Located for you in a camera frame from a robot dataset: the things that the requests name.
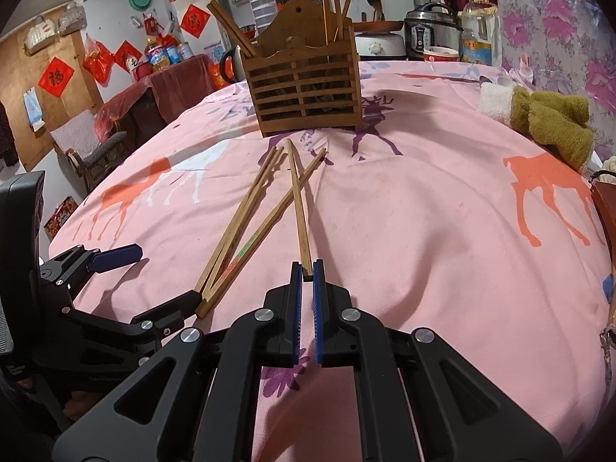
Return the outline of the pink animal print tablecloth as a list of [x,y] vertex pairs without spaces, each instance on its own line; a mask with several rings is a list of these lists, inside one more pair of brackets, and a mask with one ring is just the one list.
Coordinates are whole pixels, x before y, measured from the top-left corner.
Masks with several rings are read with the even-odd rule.
[[386,326],[433,328],[571,454],[614,392],[599,334],[612,266],[587,182],[480,114],[481,69],[365,63],[361,131],[264,138],[245,84],[185,110],[52,240],[141,245],[76,299],[121,321],[192,289],[260,164],[292,142],[326,160],[303,191],[312,255]]

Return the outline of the white electric cooker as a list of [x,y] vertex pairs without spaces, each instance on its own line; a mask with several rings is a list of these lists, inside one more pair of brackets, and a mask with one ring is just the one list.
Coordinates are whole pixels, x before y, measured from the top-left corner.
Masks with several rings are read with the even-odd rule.
[[357,33],[359,60],[406,60],[404,38],[397,32]]

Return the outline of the clear plastic oil jug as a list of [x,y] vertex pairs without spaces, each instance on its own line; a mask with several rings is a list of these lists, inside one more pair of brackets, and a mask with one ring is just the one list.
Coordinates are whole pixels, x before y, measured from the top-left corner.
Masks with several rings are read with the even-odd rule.
[[500,67],[502,46],[498,6],[490,0],[469,0],[459,17],[462,61]]

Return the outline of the bamboo chopstick in bundle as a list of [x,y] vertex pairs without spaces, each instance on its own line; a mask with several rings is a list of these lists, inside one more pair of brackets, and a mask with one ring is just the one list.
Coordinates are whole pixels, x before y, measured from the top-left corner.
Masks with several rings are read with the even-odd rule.
[[223,232],[223,235],[219,239],[216,244],[213,253],[208,260],[206,267],[203,272],[201,272],[201,276],[198,278],[198,282],[196,283],[194,290],[198,293],[203,293],[205,288],[208,285],[209,281],[214,281],[216,274],[220,270],[221,264],[223,263],[224,258],[229,252],[233,241],[237,237],[239,228],[241,227],[241,222],[245,218],[248,213],[249,203],[251,199],[256,195],[257,191],[263,185],[264,178],[266,177],[266,172],[270,170],[271,164],[274,162],[275,156],[278,153],[277,147],[274,147],[267,153],[267,157],[261,166],[261,169],[255,176],[251,186],[248,189],[248,192],[242,198],[236,212],[234,213],[230,223],[226,227]]

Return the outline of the white refrigerator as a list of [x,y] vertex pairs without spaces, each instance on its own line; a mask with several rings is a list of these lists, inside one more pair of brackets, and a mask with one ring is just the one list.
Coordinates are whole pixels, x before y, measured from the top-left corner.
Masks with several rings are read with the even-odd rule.
[[230,10],[229,0],[169,0],[176,12],[183,40],[194,54],[219,56],[231,47],[228,35],[208,10],[211,1]]

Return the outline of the green printed bamboo chopstick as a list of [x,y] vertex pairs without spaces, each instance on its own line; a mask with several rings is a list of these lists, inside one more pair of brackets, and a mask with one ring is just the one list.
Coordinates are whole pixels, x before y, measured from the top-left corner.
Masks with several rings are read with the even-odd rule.
[[[274,169],[273,171],[271,171],[269,175],[269,179],[267,181],[271,181],[271,182],[275,181],[275,167],[277,166],[278,163],[282,162],[285,156],[288,156],[288,153],[284,153],[282,148],[279,148],[279,149],[282,150],[280,159],[277,161],[277,163],[275,163]],[[305,171],[303,173],[299,173],[299,170],[298,170],[301,189],[302,189],[302,186],[305,184],[305,182],[308,181],[311,174],[316,170],[316,168],[321,163],[321,161],[325,159],[326,154],[327,154],[327,149],[322,148],[313,157],[312,161],[305,168]],[[263,197],[264,193],[265,193],[265,185],[263,186],[260,199],[257,201],[257,205],[255,206],[254,214],[256,213],[256,210],[258,209],[258,204],[260,203],[260,200]],[[213,288],[206,295],[206,298],[203,298],[203,301],[198,306],[198,308],[195,310],[195,315],[198,317],[198,319],[204,319],[216,307],[217,303],[219,303],[220,299],[223,298],[223,296],[226,294],[226,291],[228,291],[229,288],[231,287],[233,280],[237,278],[237,275],[242,270],[244,265],[248,263],[249,258],[258,249],[259,245],[267,237],[271,229],[280,220],[284,212],[287,210],[288,206],[290,206],[292,203],[293,203],[293,194],[292,194],[292,182],[291,182],[291,187],[289,188],[287,193],[281,198],[279,203],[271,209],[269,214],[265,217],[265,219],[259,225],[259,228],[257,228],[253,232],[253,234],[248,238],[248,241],[246,241],[241,248],[236,249],[236,251],[231,255],[230,264],[228,265],[228,267],[226,267],[225,270],[223,270],[223,274],[221,274],[221,277],[218,279],[218,281],[216,281]]]

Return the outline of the red white bowl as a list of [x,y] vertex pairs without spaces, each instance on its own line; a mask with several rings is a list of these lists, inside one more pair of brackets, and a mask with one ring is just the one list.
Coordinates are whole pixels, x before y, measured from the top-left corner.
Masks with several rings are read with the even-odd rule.
[[458,62],[459,52],[449,47],[430,46],[423,51],[425,62]]

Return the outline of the bamboo chopstick bundle right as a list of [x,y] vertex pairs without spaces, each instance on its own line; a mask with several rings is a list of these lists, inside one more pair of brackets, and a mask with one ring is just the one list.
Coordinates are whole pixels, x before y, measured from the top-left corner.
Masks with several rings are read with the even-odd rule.
[[249,221],[251,221],[251,219],[252,219],[252,216],[253,216],[253,213],[254,213],[254,209],[255,209],[255,206],[257,205],[257,201],[260,199],[260,195],[261,195],[261,192],[263,190],[263,186],[265,185],[266,181],[270,178],[270,173],[271,173],[271,171],[273,171],[275,163],[277,163],[277,161],[280,159],[281,152],[282,152],[282,150],[278,148],[278,153],[275,156],[274,162],[271,164],[270,170],[268,170],[266,172],[266,177],[264,178],[263,185],[257,191],[256,195],[251,199],[251,202],[249,203],[248,213],[246,214],[245,218],[241,222],[241,227],[239,228],[237,237],[233,241],[233,244],[231,245],[228,254],[224,258],[223,263],[221,264],[220,270],[216,274],[216,277],[214,278],[214,281],[209,281],[207,287],[204,290],[204,292],[201,293],[201,296],[203,298],[206,298],[206,295],[213,288],[213,286],[216,283],[216,281],[218,281],[218,279],[221,277],[221,274],[223,274],[223,270],[225,270],[226,267],[228,267],[228,265],[230,264],[231,255],[236,251],[237,244],[238,244],[239,240],[242,238],[242,236],[244,234],[244,231],[245,231],[245,228],[249,224]]

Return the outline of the brown frying pan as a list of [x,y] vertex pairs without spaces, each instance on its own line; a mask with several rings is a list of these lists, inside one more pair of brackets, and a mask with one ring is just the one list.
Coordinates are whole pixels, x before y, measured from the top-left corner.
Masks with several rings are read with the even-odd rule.
[[403,21],[354,22],[353,29],[355,33],[390,33],[400,31],[403,25]]

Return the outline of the red cloth covered table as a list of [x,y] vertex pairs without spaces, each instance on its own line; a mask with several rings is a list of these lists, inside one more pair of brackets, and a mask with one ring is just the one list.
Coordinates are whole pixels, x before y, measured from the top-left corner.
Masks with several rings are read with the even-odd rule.
[[94,128],[99,141],[104,142],[110,136],[115,122],[127,115],[146,92],[154,96],[157,110],[166,123],[176,120],[215,91],[209,65],[205,54],[193,56],[145,76],[107,100],[95,115]]

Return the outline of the wooden utensil holder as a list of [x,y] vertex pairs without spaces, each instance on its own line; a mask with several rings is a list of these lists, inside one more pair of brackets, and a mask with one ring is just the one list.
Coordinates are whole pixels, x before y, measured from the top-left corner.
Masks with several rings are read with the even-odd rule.
[[352,22],[313,0],[291,0],[240,53],[261,134],[344,128],[362,121]]

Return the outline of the dark wooden chair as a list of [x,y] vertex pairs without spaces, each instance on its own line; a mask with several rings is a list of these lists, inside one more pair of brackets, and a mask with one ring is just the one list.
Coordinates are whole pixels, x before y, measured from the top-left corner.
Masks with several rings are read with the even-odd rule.
[[54,147],[66,156],[71,168],[91,193],[125,159],[125,131],[114,131],[101,142],[95,117],[84,110],[50,132]]

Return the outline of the steel electric kettle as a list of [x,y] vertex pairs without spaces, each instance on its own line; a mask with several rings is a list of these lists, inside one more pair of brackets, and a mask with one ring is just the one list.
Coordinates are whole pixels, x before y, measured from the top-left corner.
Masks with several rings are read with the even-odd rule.
[[235,46],[223,53],[223,57],[219,61],[219,73],[228,84],[234,84],[235,82],[245,80],[241,49],[239,46]]

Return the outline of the silver electric pressure cooker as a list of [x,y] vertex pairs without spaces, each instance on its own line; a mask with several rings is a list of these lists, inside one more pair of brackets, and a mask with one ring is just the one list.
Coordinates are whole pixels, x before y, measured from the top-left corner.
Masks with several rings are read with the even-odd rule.
[[409,60],[422,60],[424,50],[432,46],[459,52],[462,25],[451,7],[445,3],[429,2],[406,14],[404,39]]

